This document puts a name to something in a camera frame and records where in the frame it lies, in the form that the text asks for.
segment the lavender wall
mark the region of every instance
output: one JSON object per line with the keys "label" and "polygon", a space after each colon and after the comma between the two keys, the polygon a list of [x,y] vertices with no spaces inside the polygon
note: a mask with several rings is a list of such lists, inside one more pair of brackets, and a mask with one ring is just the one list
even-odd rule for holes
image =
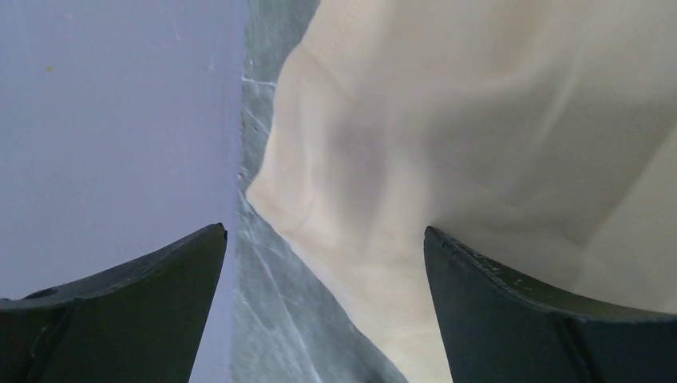
{"label": "lavender wall", "polygon": [[[245,6],[0,2],[0,296],[235,234]],[[228,381],[229,245],[200,383]]]}

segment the white vein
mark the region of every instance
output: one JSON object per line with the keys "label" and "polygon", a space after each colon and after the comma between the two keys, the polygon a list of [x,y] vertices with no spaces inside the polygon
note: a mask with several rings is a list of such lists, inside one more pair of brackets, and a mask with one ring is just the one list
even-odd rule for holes
{"label": "white vein", "polygon": [[256,123],[259,124],[259,126],[260,126],[264,131],[267,131],[266,125],[263,124],[263,122],[261,122],[261,120],[259,120],[258,118],[256,118],[256,116],[254,116],[254,113],[252,113],[249,109],[244,108],[244,107],[242,108],[242,110],[243,110],[246,114],[248,114],[249,117],[253,118],[254,121],[256,121]]}
{"label": "white vein", "polygon": [[310,367],[312,369],[313,373],[313,378],[315,383],[322,383],[322,379],[319,377],[319,374],[317,372],[317,369],[315,368],[315,363],[313,362],[313,359],[311,358],[311,353],[308,351],[308,346],[306,345],[306,342],[303,340],[303,337],[301,336],[301,332],[299,331],[298,326],[296,325],[296,322],[294,322],[294,318],[291,317],[291,314],[289,314],[289,308],[287,307],[287,304],[284,302],[284,296],[282,295],[282,291],[280,291],[279,287],[277,286],[277,282],[273,278],[273,274],[271,273],[270,267],[268,267],[268,264],[263,261],[263,257],[258,251],[254,251],[254,254],[256,254],[256,257],[261,261],[261,264],[263,265],[263,268],[266,269],[266,274],[268,275],[268,278],[271,279],[271,282],[273,284],[273,287],[275,288],[275,291],[277,292],[277,295],[282,299],[283,305],[284,305],[284,312],[287,314],[287,319],[289,322],[291,322],[291,327],[294,329],[295,335],[299,340],[299,343],[301,345],[301,348],[303,349],[303,352],[306,354],[307,360],[310,362]]}
{"label": "white vein", "polygon": [[270,87],[273,88],[273,89],[276,89],[276,88],[277,88],[277,84],[276,84],[275,82],[269,82],[269,81],[257,81],[257,80],[251,79],[251,78],[249,78],[249,77],[244,77],[244,76],[242,76],[242,81],[248,82],[248,83],[254,84],[254,85],[270,86]]}

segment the gray stone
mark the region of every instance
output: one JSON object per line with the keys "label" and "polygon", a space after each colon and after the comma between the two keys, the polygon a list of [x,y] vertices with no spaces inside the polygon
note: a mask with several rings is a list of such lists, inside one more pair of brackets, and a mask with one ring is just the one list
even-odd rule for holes
{"label": "gray stone", "polygon": [[244,197],[270,134],[280,68],[316,6],[317,0],[249,0],[232,379],[406,382]]}

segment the cloth fold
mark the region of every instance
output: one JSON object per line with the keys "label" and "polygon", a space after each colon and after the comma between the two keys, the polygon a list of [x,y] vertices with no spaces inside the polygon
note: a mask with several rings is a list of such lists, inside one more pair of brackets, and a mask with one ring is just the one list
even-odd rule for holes
{"label": "cloth fold", "polygon": [[675,313],[675,19],[667,0],[322,0],[247,197],[412,383],[451,380],[428,225]]}

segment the beige curtain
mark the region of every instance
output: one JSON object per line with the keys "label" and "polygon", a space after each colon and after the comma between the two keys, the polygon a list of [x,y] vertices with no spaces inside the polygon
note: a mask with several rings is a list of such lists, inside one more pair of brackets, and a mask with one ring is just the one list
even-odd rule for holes
{"label": "beige curtain", "polygon": [[248,198],[412,383],[451,381],[427,225],[677,312],[676,4],[322,0]]}

